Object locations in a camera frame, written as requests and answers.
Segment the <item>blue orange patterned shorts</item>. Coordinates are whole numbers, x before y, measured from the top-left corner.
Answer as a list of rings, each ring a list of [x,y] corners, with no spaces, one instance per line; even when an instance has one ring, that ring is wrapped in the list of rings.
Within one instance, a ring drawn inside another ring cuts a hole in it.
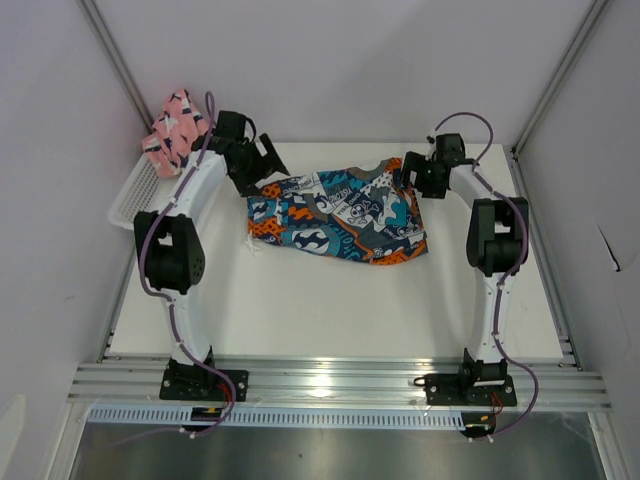
[[[371,265],[397,265],[428,252],[402,160],[314,172],[272,182],[247,200],[248,233],[272,246]]]

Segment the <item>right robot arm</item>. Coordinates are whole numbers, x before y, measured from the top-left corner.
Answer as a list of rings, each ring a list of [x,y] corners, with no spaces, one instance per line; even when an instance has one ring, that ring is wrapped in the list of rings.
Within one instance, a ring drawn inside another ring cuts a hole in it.
[[[479,162],[466,155],[459,134],[428,139],[427,154],[405,155],[401,184],[422,197],[443,199],[451,192],[470,209],[466,258],[476,274],[475,315],[455,385],[468,403],[479,403],[493,387],[504,387],[508,360],[501,329],[506,323],[508,297],[529,250],[529,204],[490,185]]]

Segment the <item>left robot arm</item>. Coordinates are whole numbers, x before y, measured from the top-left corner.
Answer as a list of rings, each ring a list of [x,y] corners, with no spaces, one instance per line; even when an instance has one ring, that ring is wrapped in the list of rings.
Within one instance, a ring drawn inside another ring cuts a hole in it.
[[[168,199],[158,209],[140,211],[134,218],[141,286],[166,305],[173,337],[171,359],[190,367],[181,385],[194,399],[209,398],[217,387],[197,293],[206,268],[199,217],[225,179],[246,198],[259,194],[260,181],[287,172],[271,139],[257,133],[252,119],[221,110],[200,148],[189,156]]]

